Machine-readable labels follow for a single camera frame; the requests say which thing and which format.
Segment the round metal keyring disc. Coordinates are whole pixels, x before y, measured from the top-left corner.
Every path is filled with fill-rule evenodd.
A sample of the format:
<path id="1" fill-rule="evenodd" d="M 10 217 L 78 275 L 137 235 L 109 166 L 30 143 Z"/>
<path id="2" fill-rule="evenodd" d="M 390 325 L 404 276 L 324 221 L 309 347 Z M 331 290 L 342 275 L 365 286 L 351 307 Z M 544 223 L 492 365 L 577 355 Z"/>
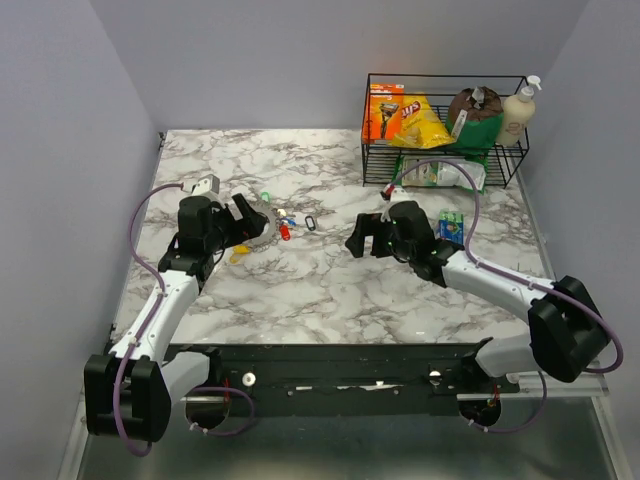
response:
<path id="1" fill-rule="evenodd" d="M 278 220 L 275 211 L 268 205 L 256 204 L 253 209 L 266 221 L 262 233 L 253 239 L 247 240 L 245 244 L 251 248 L 257 248 L 269 244 L 278 230 Z"/>

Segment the red key tag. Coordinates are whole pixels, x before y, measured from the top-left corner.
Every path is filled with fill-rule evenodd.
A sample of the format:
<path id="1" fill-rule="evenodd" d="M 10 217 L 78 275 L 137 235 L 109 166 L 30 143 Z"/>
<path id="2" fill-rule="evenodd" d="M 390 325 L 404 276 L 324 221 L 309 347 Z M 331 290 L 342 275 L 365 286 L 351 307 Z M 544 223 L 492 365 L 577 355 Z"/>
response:
<path id="1" fill-rule="evenodd" d="M 290 230 L 286 225 L 281 225 L 279 228 L 281 238 L 284 241 L 289 241 L 291 239 Z"/>

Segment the yellow key tag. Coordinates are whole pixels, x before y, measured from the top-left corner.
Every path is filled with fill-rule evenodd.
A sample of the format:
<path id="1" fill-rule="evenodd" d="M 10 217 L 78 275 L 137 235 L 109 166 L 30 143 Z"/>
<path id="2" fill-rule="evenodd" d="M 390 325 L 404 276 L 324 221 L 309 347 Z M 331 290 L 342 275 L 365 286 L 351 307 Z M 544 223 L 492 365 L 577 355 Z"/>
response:
<path id="1" fill-rule="evenodd" d="M 234 246 L 232 250 L 232 254 L 229 258 L 229 262 L 233 265 L 236 265 L 250 253 L 251 253 L 251 248 L 249 246 L 246 246 L 244 244 Z"/>

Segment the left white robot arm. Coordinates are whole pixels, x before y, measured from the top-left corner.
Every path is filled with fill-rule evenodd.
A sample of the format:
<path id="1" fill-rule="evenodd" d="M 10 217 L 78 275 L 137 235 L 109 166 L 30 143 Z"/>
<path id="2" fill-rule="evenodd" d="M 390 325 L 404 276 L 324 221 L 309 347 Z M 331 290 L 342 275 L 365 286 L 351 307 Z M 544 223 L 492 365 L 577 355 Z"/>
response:
<path id="1" fill-rule="evenodd" d="M 152 294 L 138 317 L 108 353 L 84 367 L 87 430 L 152 444 L 166 431 L 173 405 L 195 390 L 214 393 L 220 368 L 201 353 L 165 354 L 189 307 L 216 267 L 216 256 L 262 235 L 267 217 L 243 195 L 230 204 L 213 194 L 192 194 L 178 208 L 178 229 L 151 269 Z"/>

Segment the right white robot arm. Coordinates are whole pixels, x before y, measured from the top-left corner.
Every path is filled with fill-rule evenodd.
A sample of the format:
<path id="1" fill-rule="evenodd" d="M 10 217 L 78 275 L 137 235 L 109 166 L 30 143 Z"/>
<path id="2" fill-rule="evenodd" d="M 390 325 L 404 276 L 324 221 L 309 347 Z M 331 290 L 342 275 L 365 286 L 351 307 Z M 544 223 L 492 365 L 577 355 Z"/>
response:
<path id="1" fill-rule="evenodd" d="M 472 261 L 465 248 L 435 236 L 426 213 L 414 201 L 394 202 L 382 213 L 361 213 L 345 242 L 355 258 L 371 254 L 406 263 L 421 279 L 484 299 L 524 321 L 526 334 L 483 340 L 460 367 L 460 379 L 480 392 L 506 374 L 541 371 L 570 383 L 612 338 L 597 321 L 584 285 L 573 277 L 560 281 L 523 277 L 493 264 Z"/>

